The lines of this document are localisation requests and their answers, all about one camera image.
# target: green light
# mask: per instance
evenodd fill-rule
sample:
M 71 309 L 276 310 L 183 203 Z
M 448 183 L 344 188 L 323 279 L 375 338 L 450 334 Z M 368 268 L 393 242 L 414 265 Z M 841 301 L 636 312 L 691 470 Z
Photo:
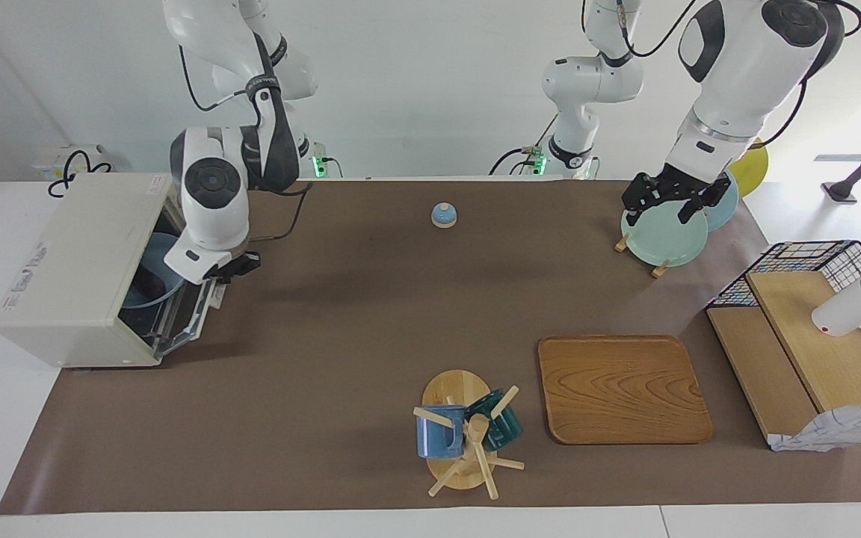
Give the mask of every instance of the green light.
M 314 170 L 318 178 L 327 175 L 327 164 L 321 160 L 321 157 L 314 157 Z
M 541 155 L 540 159 L 537 160 L 537 163 L 534 164 L 534 173 L 536 175 L 543 175 L 543 171 L 547 168 L 547 157 L 545 155 Z

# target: brown tablecloth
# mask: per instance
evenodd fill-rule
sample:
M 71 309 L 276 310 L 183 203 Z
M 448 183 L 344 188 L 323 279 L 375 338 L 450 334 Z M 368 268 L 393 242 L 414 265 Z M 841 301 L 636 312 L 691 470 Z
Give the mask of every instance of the brown tablecloth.
M 701 312 L 765 248 L 741 207 L 670 269 L 612 246 L 617 182 L 321 183 L 294 234 L 229 287 L 201 340 L 152 370 L 62 371 L 0 514 L 560 507 L 861 501 L 861 446 L 773 453 Z M 455 204 L 457 227 L 430 213 Z M 253 232 L 294 199 L 253 197 Z M 561 446 L 546 431 L 537 342 L 672 334 L 715 436 L 696 446 Z M 484 488 L 427 495 L 411 408 L 465 368 L 520 387 L 523 437 Z

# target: mug handle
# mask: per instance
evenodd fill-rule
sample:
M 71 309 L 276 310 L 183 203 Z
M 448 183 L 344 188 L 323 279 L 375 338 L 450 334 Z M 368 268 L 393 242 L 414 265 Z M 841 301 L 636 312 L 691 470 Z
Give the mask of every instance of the mug handle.
M 452 418 L 451 424 L 454 425 L 454 440 L 451 442 L 451 446 L 448 446 L 448 450 L 457 450 L 458 446 L 461 446 L 464 443 L 464 421 L 461 420 L 460 424 Z

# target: wooden shelf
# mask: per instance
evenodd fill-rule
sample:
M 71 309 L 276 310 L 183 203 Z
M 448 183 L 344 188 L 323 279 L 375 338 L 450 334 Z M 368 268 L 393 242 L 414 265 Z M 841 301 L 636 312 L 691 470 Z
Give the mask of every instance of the wooden shelf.
M 763 436 L 803 431 L 818 412 L 762 309 L 709 309 L 707 316 L 746 394 Z
M 861 332 L 828 336 L 810 317 L 834 294 L 822 273 L 751 273 L 748 280 L 817 411 L 861 405 Z

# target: wooden board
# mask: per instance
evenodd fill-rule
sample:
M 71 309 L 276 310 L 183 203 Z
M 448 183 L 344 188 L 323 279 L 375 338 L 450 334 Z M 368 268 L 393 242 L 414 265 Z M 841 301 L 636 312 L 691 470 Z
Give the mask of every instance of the wooden board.
M 822 273 L 751 273 L 749 285 L 819 412 L 861 405 L 861 332 L 836 337 L 812 323 L 833 296 Z
M 758 306 L 709 309 L 732 371 L 763 436 L 795 436 L 816 415 L 803 382 Z
M 691 444 L 713 423 L 682 341 L 672 336 L 540 342 L 550 433 L 561 444 Z

